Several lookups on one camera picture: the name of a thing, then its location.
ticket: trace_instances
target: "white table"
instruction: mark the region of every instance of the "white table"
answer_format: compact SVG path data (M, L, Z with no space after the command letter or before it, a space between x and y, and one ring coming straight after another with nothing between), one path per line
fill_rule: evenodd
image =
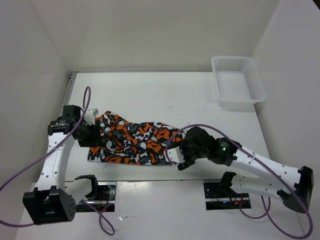
M66 104L81 106L86 86L92 90L89 107L98 108L100 114L110 110L129 122L163 122L177 128L195 123L211 125L269 157L254 107L218 106L212 72L78 73ZM208 132L219 137L211 130ZM88 162L88 150L74 144L66 181L86 174L95 174L99 181L219 179L226 171L248 175L206 159L197 160L183 171L169 166Z
M193 123L215 126L256 153L269 156L254 107L238 111L219 107L211 72L79 73L67 104L81 105L86 86L92 89L90 107L100 113L110 110L130 122L159 121L178 128ZM99 181L122 181L116 187L115 212L106 214L115 236L100 229L96 213L77 213L70 223L20 228L16 240L288 239L266 218L251 220L236 209L206 210L202 179L219 179L225 171L239 173L237 169L205 159L183 171L87 162L87 154L87 148L74 145L66 180L95 174ZM252 209L246 212L261 215L260 197L251 194L250 200ZM302 235L297 214L280 201L272 201L270 213L286 231ZM24 211L21 223L30 222Z

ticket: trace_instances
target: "orange camouflage fabric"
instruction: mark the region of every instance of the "orange camouflage fabric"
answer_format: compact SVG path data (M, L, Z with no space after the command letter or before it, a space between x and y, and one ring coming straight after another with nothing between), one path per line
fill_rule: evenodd
M100 122L105 147L91 147L88 161L135 165L169 165L164 150L170 137L179 129L162 122L132 123L106 111L95 119ZM185 138L178 134L171 144L177 147Z

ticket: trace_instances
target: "cable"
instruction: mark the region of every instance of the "cable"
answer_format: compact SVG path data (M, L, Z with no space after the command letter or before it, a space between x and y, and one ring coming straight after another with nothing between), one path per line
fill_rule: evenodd
M80 126L80 124L82 123L82 121L84 120L85 117L85 113L87 112L87 109L89 107L89 103L90 103L90 99L91 99L91 88L89 86L87 86L85 88L84 91L84 96L83 96L83 103L86 102L85 108L83 110L83 114L81 115L79 121L75 124L74 128L65 136L64 139L61 140L61 142L59 142L55 148L53 148L52 150L48 151L46 153L46 155L40 157L38 160L35 160L34 162L32 162L31 164L29 164L28 166L26 166L25 168L21 169L20 171L18 171L15 175L13 175L12 177L10 177L7 181L5 181L1 186L0 186L0 192L5 188L5 186L7 186L12 180L14 180L16 177L18 177L20 174L22 174L23 172L25 172L26 170L28 170L29 168L33 167L34 165L36 165L37 163L45 160L48 156L50 156L54 151L56 151L62 144L64 144L64 142L76 131L76 129ZM7 227L11 227L11 228L25 228L25 227L30 227L33 226L34 223L29 223L29 224L12 224L12 223L8 223L5 221L2 221L0 219L0 224L5 225Z
M267 213L270 211L270 207L271 207L271 200L270 200L270 197L268 197L268 208L265 209L265 213L262 214L261 216L250 216L248 214L246 214L243 210L242 210L242 205L246 202L249 202L249 200L244 200L240 203L239 205L239 210L240 212L245 215L247 218L250 218L250 219L262 219L263 217L265 217L267 215Z
M235 143L231 138L229 138L226 134L224 134L222 131L220 131L219 129L213 127L213 126L209 126L209 125L206 125L206 124L191 124L191 125L188 125L188 126L185 126L181 129L179 129L177 132L175 132L175 134L173 134L170 139L168 140L168 143L167 145L165 146L165 149L164 149L164 154L165 154L165 157L167 158L167 160L169 161L169 163L171 163L172 165L174 164L170 158L169 158L169 155L168 155L168 149L169 149L169 146L173 140L173 138L181 133L183 130L185 129L188 129L188 128L192 128L192 127L203 127L203 128L208 128L208 129L211 129L211 130L214 130L216 131L217 133L221 134L223 137L225 137L226 139L228 139L237 149L239 149L241 152L243 152L244 154L246 154L247 156L249 156L250 158L252 158L252 154L250 154L249 152L247 152L246 150L242 149L242 147L240 145L238 145L237 143ZM291 194L293 195L293 197L296 199L296 201L301 205L303 211L305 212L307 218L308 218L308 221L309 221L309 230L308 232L303 235L303 236L293 236L293 235L290 235L289 233L283 231L282 229L280 229L276 223L272 220L272 224L281 232L283 233L284 235L290 237L290 238L293 238L293 239L306 239L308 238L313 229L314 229L314 224L313 224L313 221L312 221L312 218L311 218L311 215L308 211L308 209L306 208L306 206L303 204L303 202L300 200L300 198L297 196L297 194L295 193L295 191L281 178L278 176L278 174L276 174L269 166L267 166L265 163L263 163L261 160L259 160L258 158L254 158L255 161L257 161L260 165L262 165L265 169L267 169L272 175L274 175L290 192ZM269 215L269 212L266 212L266 214L268 215L268 218L271 220L271 216Z
M109 207L110 205L112 204L108 204L107 206L105 206L101 211L98 211L94 206L92 206L91 204L85 202L85 201L80 201L80 203L88 206L89 208L91 208L93 211L95 211L97 214L99 214L99 224L100 224L100 227L102 229L102 231L104 231L106 234L110 235L110 236L113 236L115 235L116 231L115 231L115 228L114 226L112 226L111 222L108 221L108 219L106 219L106 217L103 215L103 212L104 210ZM105 230L104 226L102 225L102 221L101 221L101 218L111 227L112 229L112 233L108 232L107 230Z

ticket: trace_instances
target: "white plastic basket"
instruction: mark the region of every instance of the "white plastic basket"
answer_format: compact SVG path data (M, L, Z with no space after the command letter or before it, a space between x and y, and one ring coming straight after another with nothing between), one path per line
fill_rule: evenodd
M215 56L211 63L220 106L252 106L266 99L266 92L252 58Z

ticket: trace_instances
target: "camouflage cloth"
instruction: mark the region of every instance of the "camouflage cloth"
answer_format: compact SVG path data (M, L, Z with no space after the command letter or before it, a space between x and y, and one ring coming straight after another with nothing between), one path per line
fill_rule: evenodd
M88 161L135 165L166 165L164 150L170 137L178 128L161 122L132 123L119 115L106 111L95 119L100 122L101 138L105 147L91 147ZM178 134L171 147L184 140Z

